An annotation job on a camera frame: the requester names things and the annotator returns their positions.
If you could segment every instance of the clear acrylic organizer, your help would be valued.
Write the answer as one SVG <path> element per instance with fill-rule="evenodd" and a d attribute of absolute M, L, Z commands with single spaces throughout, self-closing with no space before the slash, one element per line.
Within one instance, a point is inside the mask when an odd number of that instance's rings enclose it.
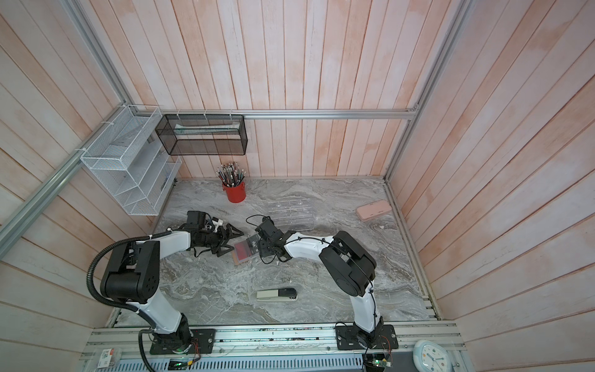
<path fill-rule="evenodd" d="M 81 156 L 128 214 L 158 215 L 181 166 L 159 140 L 149 142 L 161 116 L 159 108 L 139 116 L 126 106 Z"/>
<path fill-rule="evenodd" d="M 282 230 L 306 231 L 314 228 L 314 209 L 310 199 L 269 202 L 268 215 Z"/>

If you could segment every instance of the black wire basket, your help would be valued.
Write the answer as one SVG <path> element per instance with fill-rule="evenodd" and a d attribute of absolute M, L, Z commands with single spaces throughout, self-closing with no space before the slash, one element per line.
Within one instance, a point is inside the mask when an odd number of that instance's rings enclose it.
<path fill-rule="evenodd" d="M 242 115 L 166 114 L 155 128 L 170 155 L 245 155 Z"/>

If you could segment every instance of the gray marble surface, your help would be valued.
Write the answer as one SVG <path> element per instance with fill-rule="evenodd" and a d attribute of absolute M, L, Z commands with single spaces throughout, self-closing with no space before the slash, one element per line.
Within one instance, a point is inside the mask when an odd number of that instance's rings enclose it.
<path fill-rule="evenodd" d="M 266 214 L 267 202 L 310 198 L 315 228 L 308 235 L 328 236 L 349 232 L 377 261 L 375 296 L 385 320 L 426 320 L 428 315 L 411 262 L 392 214 L 369 222 L 358 219 L 355 209 L 386 199 L 380 179 L 259 179 L 246 182 L 247 197 L 232 204 L 215 180 L 182 181 L 171 194 L 157 231 L 186 221 L 186 211 L 205 211 L 230 222 L 247 236 L 252 214 Z M 234 265 L 231 254 L 217 258 L 210 252 L 195 258 L 179 252 L 161 261 L 159 287 L 174 308 L 186 314 L 191 325 L 326 323 L 352 321 L 349 296 L 337 287 L 326 268 L 317 262 L 294 258 L 265 265 L 258 258 Z M 263 289 L 294 287 L 295 302 L 257 302 Z M 116 326 L 138 326 L 144 321 L 123 310 Z"/>

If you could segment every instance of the white robotic arm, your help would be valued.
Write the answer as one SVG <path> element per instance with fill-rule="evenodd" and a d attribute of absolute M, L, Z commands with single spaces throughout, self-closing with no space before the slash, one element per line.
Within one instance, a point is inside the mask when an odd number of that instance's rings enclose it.
<path fill-rule="evenodd" d="M 294 233 L 288 238 L 284 247 L 292 258 L 309 258 L 310 260 L 322 263 L 320 253 L 332 242 L 332 236 L 309 236 L 302 233 Z M 354 323 L 368 333 L 374 331 L 380 320 L 380 313 L 376 309 L 373 290 L 374 281 L 372 280 L 365 288 L 363 296 L 350 296 L 355 315 Z"/>
<path fill-rule="evenodd" d="M 194 217 L 197 213 L 204 214 L 191 211 L 189 220 L 191 213 Z M 87 286 L 94 298 L 110 306 L 136 311 L 149 322 L 155 341 L 162 350 L 180 354 L 188 350 L 193 335 L 186 317 L 170 305 L 158 288 L 159 261 L 194 246 L 210 246 L 211 252 L 218 256 L 225 253 L 221 250 L 222 246 L 231 249 L 221 242 L 212 244 L 216 240 L 212 229 L 205 233 L 196 227 L 201 224 L 189 225 L 149 236 L 148 240 L 126 239 L 114 243 L 100 252 L 87 273 Z M 231 231 L 229 225 L 227 229 L 225 233 L 219 232 L 223 234 L 222 241 L 225 243 L 230 237 L 242 234 Z M 376 261 L 351 235 L 343 231 L 326 237 L 293 231 L 283 233 L 268 217 L 263 218 L 255 230 L 261 237 L 259 251 L 262 257 L 274 254 L 283 258 L 283 262 L 292 258 L 321 262 L 335 283 L 350 296 L 360 343 L 372 345 L 378 339 L 383 321 L 374 299 Z M 108 251 L 112 254 L 101 281 L 100 296 L 92 277 L 97 262 Z"/>

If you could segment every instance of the clock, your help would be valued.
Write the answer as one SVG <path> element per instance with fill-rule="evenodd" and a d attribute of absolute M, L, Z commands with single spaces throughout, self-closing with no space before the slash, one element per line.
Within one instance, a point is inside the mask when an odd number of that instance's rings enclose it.
<path fill-rule="evenodd" d="M 419 372 L 451 372 L 450 356 L 444 348 L 428 340 L 419 340 L 413 348 L 413 363 Z"/>

